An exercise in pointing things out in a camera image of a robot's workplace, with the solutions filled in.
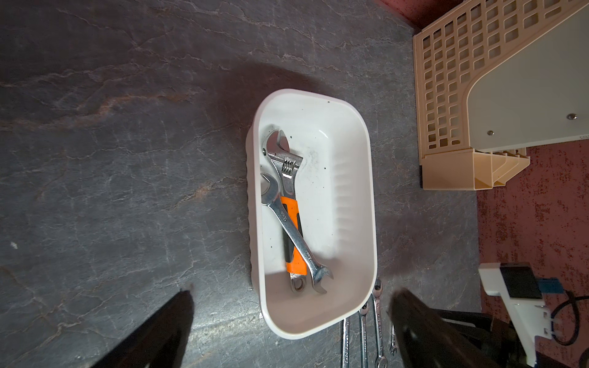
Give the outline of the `small silver ring wrench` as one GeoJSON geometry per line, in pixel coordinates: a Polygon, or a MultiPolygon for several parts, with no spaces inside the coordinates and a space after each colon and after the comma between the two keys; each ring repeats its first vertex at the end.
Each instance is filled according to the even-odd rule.
{"type": "Polygon", "coordinates": [[[393,324],[390,325],[390,329],[389,329],[389,351],[392,357],[394,357],[397,354],[397,339],[396,339],[396,333],[395,333],[395,327],[393,324]]]}

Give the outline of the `long silver combination wrench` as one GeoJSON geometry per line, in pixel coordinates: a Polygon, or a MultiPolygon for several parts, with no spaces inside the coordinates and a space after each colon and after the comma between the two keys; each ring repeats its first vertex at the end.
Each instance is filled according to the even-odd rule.
{"type": "Polygon", "coordinates": [[[350,318],[342,320],[341,368],[349,368],[350,318]]]}

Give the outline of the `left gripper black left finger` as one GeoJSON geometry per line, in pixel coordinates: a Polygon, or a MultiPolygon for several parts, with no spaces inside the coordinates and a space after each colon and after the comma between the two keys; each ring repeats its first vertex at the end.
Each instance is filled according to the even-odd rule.
{"type": "Polygon", "coordinates": [[[193,297],[181,291],[94,366],[180,367],[193,317],[193,297]]]}

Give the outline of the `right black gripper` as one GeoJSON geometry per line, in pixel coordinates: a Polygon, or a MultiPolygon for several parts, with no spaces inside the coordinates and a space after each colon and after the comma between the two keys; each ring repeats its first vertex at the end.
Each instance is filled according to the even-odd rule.
{"type": "Polygon", "coordinates": [[[440,309],[435,312],[501,367],[529,367],[512,323],[490,314],[440,309]]]}

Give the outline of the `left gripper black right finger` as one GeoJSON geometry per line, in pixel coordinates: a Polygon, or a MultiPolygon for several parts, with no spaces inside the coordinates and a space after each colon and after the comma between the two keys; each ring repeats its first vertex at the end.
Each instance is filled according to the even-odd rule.
{"type": "Polygon", "coordinates": [[[405,367],[497,367],[406,288],[392,294],[389,311],[405,367]]]}

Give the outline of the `white plastic storage box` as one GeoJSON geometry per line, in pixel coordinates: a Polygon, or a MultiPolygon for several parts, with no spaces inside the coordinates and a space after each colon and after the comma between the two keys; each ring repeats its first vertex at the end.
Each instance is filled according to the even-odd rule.
{"type": "Polygon", "coordinates": [[[277,90],[259,105],[249,129],[248,221],[253,288],[262,317],[279,337],[298,340],[355,314],[377,277],[371,142],[360,113],[346,101],[295,89],[277,90]],[[302,157],[295,192],[302,230],[312,254],[332,272],[324,294],[311,286],[295,293],[286,268],[279,220],[261,196],[267,139],[284,132],[302,157]]]}

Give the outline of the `silver end wrench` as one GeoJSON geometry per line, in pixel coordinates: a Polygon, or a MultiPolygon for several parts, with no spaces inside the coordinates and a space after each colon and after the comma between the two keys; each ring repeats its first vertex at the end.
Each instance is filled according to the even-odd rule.
{"type": "Polygon", "coordinates": [[[379,278],[376,278],[374,288],[372,291],[373,308],[374,308],[374,325],[375,325],[375,336],[377,343],[377,359],[375,366],[376,368],[388,368],[388,359],[385,356],[384,345],[383,345],[383,334],[382,334],[382,320],[381,320],[381,309],[380,309],[380,296],[382,294],[382,282],[379,278]]]}

